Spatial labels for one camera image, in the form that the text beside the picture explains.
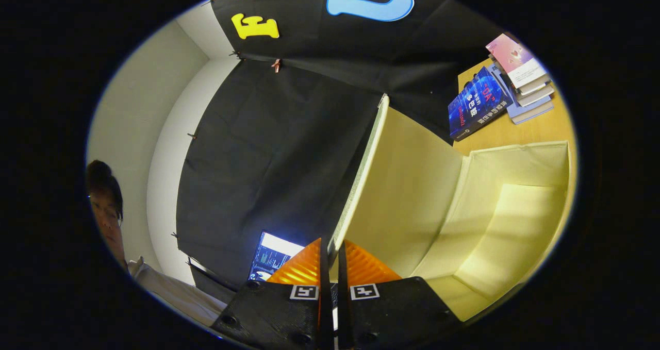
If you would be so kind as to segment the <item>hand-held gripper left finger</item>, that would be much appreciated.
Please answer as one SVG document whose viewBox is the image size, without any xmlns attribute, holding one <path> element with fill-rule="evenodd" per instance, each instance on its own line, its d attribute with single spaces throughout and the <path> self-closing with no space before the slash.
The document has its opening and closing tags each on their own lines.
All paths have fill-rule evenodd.
<svg viewBox="0 0 660 350">
<path fill-rule="evenodd" d="M 332 349 L 332 312 L 327 240 L 318 238 L 273 279 L 243 284 L 212 329 L 246 348 Z"/>
</svg>

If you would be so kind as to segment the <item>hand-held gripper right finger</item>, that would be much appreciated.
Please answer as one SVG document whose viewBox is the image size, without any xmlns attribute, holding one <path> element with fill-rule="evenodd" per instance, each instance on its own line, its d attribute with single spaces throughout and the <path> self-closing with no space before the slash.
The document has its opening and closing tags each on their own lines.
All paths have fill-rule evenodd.
<svg viewBox="0 0 660 350">
<path fill-rule="evenodd" d="M 338 253 L 338 348 L 435 349 L 462 322 L 419 276 L 403 278 L 357 244 Z"/>
</svg>

